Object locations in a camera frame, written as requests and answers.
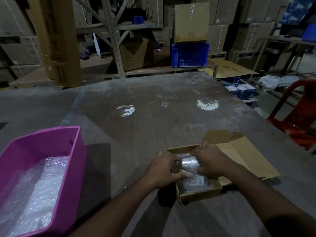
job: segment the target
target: open brown box on shelf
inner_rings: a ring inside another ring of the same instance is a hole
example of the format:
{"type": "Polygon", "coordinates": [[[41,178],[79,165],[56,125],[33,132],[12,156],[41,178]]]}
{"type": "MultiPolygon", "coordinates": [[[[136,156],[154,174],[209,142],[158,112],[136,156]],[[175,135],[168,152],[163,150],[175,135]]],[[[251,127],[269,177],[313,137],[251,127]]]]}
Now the open brown box on shelf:
{"type": "MultiPolygon", "coordinates": [[[[207,131],[203,140],[210,144],[216,144],[221,151],[235,162],[245,166],[258,178],[266,180],[279,176],[279,172],[267,161],[267,159],[251,144],[251,142],[240,132],[229,132],[227,130],[207,131]]],[[[199,145],[181,146],[169,148],[167,151],[173,154],[189,153],[199,145]]],[[[172,166],[172,172],[176,173],[175,166],[172,166]]],[[[197,200],[208,199],[220,195],[224,186],[232,184],[225,177],[209,179],[212,189],[190,194],[180,194],[178,184],[177,200],[179,204],[190,203],[197,200]]]]}

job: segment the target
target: hand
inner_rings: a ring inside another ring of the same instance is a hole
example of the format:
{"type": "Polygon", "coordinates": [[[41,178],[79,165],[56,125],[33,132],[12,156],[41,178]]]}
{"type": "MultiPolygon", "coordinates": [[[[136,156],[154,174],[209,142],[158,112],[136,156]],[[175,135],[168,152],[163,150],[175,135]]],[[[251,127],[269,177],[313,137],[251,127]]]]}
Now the hand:
{"type": "Polygon", "coordinates": [[[202,165],[197,172],[209,177],[226,177],[228,172],[237,165],[216,144],[209,144],[207,141],[203,141],[191,152],[191,155],[195,155],[202,165]]]}
{"type": "Polygon", "coordinates": [[[190,176],[189,173],[171,173],[171,165],[175,161],[181,161],[181,159],[170,152],[163,154],[159,151],[147,167],[144,178],[146,178],[155,189],[165,187],[177,180],[188,178],[190,176]]]}

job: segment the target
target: gray tabletop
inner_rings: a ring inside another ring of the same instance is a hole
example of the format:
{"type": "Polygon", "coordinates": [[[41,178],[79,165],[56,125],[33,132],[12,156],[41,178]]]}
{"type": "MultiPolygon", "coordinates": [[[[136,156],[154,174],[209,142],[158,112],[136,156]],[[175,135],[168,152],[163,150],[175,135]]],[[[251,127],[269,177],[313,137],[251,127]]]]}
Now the gray tabletop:
{"type": "MultiPolygon", "coordinates": [[[[243,133],[282,175],[268,184],[316,217],[314,157],[205,72],[115,79],[67,90],[2,91],[1,125],[0,151],[38,129],[81,126],[89,158],[79,222],[138,179],[157,151],[199,143],[208,129],[243,133]]],[[[172,208],[161,207],[154,191],[123,236],[268,233],[237,191],[172,208]]]]}

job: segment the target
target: plastic-wrapped item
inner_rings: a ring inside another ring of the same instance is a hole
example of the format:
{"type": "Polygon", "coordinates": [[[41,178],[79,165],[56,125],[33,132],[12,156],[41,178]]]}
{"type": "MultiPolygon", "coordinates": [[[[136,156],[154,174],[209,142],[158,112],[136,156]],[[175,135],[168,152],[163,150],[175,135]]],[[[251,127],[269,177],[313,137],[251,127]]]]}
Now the plastic-wrapped item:
{"type": "Polygon", "coordinates": [[[196,171],[200,167],[200,163],[194,155],[189,153],[176,154],[177,157],[182,159],[178,163],[178,169],[196,171]]]}
{"type": "Polygon", "coordinates": [[[178,181],[180,194],[195,193],[213,188],[209,179],[198,174],[196,171],[180,170],[180,172],[187,172],[191,174],[189,178],[178,181]]]}
{"type": "Polygon", "coordinates": [[[41,159],[19,171],[0,193],[0,236],[17,236],[49,225],[69,156],[41,159]]]}

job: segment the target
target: forearm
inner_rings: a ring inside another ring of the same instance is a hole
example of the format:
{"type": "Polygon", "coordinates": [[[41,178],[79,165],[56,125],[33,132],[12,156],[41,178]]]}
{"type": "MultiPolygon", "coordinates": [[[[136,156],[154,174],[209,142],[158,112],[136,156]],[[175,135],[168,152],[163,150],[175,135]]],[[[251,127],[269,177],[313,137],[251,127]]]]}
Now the forearm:
{"type": "Polygon", "coordinates": [[[273,236],[299,233],[314,236],[316,221],[288,199],[267,186],[245,167],[236,165],[227,178],[237,187],[273,236]]]}
{"type": "Polygon", "coordinates": [[[116,196],[71,236],[121,236],[139,205],[154,190],[147,178],[141,178],[116,196]]]}

